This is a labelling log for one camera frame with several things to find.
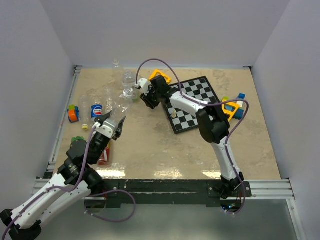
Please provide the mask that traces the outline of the grapefruit tea bottle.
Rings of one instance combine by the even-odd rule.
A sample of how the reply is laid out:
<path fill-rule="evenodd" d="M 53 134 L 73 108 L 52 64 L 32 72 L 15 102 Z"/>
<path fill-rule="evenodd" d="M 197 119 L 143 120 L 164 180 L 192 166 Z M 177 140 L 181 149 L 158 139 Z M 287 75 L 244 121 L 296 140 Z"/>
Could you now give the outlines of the grapefruit tea bottle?
<path fill-rule="evenodd" d="M 136 80 L 131 70 L 125 70 L 122 77 L 123 94 L 134 103 L 139 101 L 139 91 L 136 88 Z"/>

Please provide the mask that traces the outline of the clear Pocari bottle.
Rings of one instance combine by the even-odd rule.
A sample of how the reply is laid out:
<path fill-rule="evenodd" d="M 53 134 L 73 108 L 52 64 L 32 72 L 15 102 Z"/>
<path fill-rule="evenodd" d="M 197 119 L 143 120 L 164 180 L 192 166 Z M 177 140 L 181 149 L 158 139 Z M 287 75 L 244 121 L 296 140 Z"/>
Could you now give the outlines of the clear Pocari bottle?
<path fill-rule="evenodd" d="M 122 86 L 124 75 L 124 67 L 118 58 L 114 58 L 112 62 L 112 76 L 117 86 Z"/>

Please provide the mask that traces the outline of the clear slim bottle white cap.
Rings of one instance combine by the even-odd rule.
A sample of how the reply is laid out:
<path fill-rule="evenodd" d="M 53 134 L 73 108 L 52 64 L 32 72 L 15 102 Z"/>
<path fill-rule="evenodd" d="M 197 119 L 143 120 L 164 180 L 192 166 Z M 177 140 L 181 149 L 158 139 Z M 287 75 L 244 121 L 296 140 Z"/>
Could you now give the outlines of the clear slim bottle white cap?
<path fill-rule="evenodd" d="M 128 115 L 133 105 L 134 90 L 132 87 L 123 90 L 115 90 L 112 93 L 111 119 L 115 122 L 122 120 Z"/>

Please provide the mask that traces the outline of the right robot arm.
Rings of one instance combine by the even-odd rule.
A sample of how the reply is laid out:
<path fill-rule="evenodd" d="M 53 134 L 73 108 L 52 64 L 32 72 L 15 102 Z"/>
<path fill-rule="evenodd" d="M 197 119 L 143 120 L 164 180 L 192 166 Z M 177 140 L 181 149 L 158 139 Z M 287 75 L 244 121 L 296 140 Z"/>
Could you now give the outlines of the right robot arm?
<path fill-rule="evenodd" d="M 160 103 L 170 104 L 197 119 L 200 135 L 212 146 L 220 166 L 221 198 L 233 197 L 241 192 L 245 199 L 244 176 L 229 142 L 233 131 L 230 131 L 230 123 L 223 112 L 222 103 L 209 103 L 187 95 L 183 92 L 181 82 L 178 82 L 178 89 L 171 88 L 161 75 L 151 80 L 137 79 L 135 87 L 141 91 L 140 98 L 147 107 L 154 109 Z"/>

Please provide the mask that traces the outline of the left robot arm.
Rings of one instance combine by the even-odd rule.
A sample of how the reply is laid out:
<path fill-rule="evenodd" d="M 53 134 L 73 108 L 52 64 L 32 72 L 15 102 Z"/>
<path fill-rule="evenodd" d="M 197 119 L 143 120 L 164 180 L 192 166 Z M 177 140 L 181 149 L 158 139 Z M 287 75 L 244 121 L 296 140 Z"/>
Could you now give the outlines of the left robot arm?
<path fill-rule="evenodd" d="M 92 166 L 110 141 L 121 137 L 125 119 L 113 119 L 112 112 L 97 117 L 89 139 L 71 143 L 67 159 L 36 194 L 19 207 L 1 212 L 0 219 L 6 226 L 2 238 L 35 240 L 45 224 L 66 208 L 82 198 L 99 196 L 104 180 Z"/>

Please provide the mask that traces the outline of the Pepsi label bottle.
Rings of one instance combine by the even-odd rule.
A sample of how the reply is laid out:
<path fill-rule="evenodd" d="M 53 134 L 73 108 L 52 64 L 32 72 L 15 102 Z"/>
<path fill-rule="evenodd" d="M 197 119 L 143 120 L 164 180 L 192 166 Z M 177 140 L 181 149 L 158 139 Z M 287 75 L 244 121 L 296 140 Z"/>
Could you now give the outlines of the Pepsi label bottle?
<path fill-rule="evenodd" d="M 90 116 L 91 121 L 94 122 L 96 117 L 103 114 L 102 100 L 98 95 L 92 95 L 90 98 Z"/>

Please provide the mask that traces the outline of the clear bottle yellow cap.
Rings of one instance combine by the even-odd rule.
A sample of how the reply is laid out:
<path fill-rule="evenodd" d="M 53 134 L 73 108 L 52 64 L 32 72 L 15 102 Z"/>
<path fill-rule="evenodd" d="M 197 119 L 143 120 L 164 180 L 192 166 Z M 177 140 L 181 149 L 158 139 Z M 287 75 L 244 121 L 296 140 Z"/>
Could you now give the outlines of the clear bottle yellow cap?
<path fill-rule="evenodd" d="M 90 99 L 86 94 L 79 97 L 78 109 L 81 128 L 87 131 L 90 125 Z"/>

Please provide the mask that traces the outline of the red label tea bottle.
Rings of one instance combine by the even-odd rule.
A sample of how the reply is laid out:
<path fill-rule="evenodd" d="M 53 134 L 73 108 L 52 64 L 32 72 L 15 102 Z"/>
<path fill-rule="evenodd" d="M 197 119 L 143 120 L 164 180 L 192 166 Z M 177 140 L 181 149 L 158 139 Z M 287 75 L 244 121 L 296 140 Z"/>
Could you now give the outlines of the red label tea bottle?
<path fill-rule="evenodd" d="M 102 152 L 100 158 L 98 159 L 97 164 L 99 166 L 107 166 L 110 164 L 110 144 Z"/>

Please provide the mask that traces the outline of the green plastic bottle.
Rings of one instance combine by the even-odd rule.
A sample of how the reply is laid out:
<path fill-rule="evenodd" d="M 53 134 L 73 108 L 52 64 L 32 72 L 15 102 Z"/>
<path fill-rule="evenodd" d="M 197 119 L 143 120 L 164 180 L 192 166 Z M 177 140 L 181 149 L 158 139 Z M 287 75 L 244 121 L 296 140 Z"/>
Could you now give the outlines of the green plastic bottle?
<path fill-rule="evenodd" d="M 76 136 L 71 138 L 71 142 L 79 141 L 79 140 L 84 140 L 85 138 L 83 136 Z"/>

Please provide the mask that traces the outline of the white chess piece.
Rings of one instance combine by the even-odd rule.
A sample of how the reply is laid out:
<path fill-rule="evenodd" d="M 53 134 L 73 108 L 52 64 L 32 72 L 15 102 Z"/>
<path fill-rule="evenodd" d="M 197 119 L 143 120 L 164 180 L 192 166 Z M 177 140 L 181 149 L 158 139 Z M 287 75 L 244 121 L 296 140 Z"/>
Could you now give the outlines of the white chess piece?
<path fill-rule="evenodd" d="M 171 114 L 171 117 L 174 119 L 177 117 L 177 111 L 174 109 L 172 114 Z"/>

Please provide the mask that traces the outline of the yellow triangle toy far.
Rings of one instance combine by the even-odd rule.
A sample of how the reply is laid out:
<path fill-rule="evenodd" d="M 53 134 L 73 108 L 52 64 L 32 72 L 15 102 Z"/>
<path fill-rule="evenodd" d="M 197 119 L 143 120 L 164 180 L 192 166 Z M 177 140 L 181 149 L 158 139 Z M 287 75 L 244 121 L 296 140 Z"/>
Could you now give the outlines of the yellow triangle toy far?
<path fill-rule="evenodd" d="M 160 71 L 159 69 L 155 69 L 153 71 L 153 73 L 151 74 L 151 76 L 149 77 L 149 81 L 151 81 L 153 78 L 157 77 L 157 76 L 162 76 L 164 77 L 165 81 L 167 84 L 170 84 L 172 79 L 171 77 L 169 77 L 168 75 L 166 75 L 165 73 L 163 73 L 162 71 Z"/>

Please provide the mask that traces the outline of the yellow triangle toy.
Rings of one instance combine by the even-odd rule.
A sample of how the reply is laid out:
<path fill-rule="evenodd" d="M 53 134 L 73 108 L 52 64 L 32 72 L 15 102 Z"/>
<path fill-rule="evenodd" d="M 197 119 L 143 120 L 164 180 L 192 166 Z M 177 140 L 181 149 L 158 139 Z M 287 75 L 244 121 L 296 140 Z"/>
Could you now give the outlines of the yellow triangle toy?
<path fill-rule="evenodd" d="M 237 113 L 240 105 L 235 102 L 223 102 L 221 105 L 223 113 L 226 115 L 227 120 L 230 122 L 234 115 Z"/>
<path fill-rule="evenodd" d="M 165 81 L 167 84 L 170 84 L 172 79 L 171 77 L 169 77 L 168 75 L 166 75 L 165 73 L 163 73 L 162 71 L 160 71 L 159 69 L 155 69 L 153 71 L 153 73 L 151 74 L 151 76 L 149 77 L 149 81 L 151 81 L 153 78 L 157 77 L 157 76 L 162 76 L 164 77 Z"/>

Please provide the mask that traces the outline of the chessboard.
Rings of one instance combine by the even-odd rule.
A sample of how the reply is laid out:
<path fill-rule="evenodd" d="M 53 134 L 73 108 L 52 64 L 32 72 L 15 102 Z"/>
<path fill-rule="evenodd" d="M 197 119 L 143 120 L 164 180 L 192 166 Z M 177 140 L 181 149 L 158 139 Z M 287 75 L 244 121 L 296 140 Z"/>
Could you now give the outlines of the chessboard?
<path fill-rule="evenodd" d="M 206 76 L 185 80 L 181 83 L 172 83 L 169 87 L 172 90 L 177 90 L 178 93 L 182 91 L 185 95 L 196 99 L 197 102 L 206 102 L 208 104 L 220 102 Z M 196 111 L 201 106 L 185 98 L 183 99 L 183 102 L 186 103 L 186 105 L 183 105 L 174 98 L 173 103 L 169 102 L 163 105 L 167 118 L 175 134 L 181 134 L 198 128 Z M 172 118 L 171 116 L 173 110 L 176 110 L 176 118 Z"/>

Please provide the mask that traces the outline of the colourful toy car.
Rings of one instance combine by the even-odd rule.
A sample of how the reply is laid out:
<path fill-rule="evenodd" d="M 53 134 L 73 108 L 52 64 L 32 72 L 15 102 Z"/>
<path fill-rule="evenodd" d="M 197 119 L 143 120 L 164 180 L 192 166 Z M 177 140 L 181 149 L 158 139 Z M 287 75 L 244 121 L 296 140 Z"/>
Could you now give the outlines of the colourful toy car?
<path fill-rule="evenodd" d="M 70 123 L 76 123 L 79 121 L 79 108 L 76 105 L 69 105 L 67 114 Z"/>

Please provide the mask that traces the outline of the yellow triangle toy right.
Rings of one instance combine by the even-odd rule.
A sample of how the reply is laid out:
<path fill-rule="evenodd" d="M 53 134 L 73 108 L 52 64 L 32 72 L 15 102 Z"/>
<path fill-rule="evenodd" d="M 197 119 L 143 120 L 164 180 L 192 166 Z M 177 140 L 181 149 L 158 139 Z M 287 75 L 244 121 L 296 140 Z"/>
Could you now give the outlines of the yellow triangle toy right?
<path fill-rule="evenodd" d="M 237 113 L 240 105 L 235 102 L 223 102 L 221 105 L 223 113 L 226 115 L 227 120 L 230 122 L 234 115 Z"/>

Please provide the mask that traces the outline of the blue toy blocks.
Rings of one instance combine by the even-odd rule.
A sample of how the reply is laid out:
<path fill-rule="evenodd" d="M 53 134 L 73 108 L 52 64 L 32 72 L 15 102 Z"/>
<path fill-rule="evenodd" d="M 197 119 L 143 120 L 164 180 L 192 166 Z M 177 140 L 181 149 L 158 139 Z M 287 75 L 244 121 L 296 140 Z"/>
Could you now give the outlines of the blue toy blocks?
<path fill-rule="evenodd" d="M 236 98 L 236 101 L 234 101 L 234 103 L 237 103 L 240 108 L 237 110 L 236 114 L 233 116 L 233 119 L 237 119 L 237 120 L 241 120 L 244 116 L 244 109 L 243 109 L 243 104 L 244 102 L 242 100 L 244 100 L 246 97 L 246 95 L 244 93 L 240 93 L 238 95 L 238 97 Z"/>

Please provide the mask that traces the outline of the black table front rail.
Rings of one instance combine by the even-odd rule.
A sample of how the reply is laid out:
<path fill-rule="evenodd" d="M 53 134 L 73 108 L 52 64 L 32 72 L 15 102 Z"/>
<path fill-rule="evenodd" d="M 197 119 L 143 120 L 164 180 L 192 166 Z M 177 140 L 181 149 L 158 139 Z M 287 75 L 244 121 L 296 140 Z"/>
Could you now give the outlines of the black table front rail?
<path fill-rule="evenodd" d="M 124 192 L 130 193 L 136 204 L 140 205 L 205 205 L 219 208 L 221 200 L 230 202 L 240 197 L 251 197 L 250 183 L 245 181 L 243 184 L 229 190 L 218 179 L 105 179 L 102 191 L 95 192 L 91 197 L 105 200 L 107 208 L 132 204 L 132 199 Z"/>

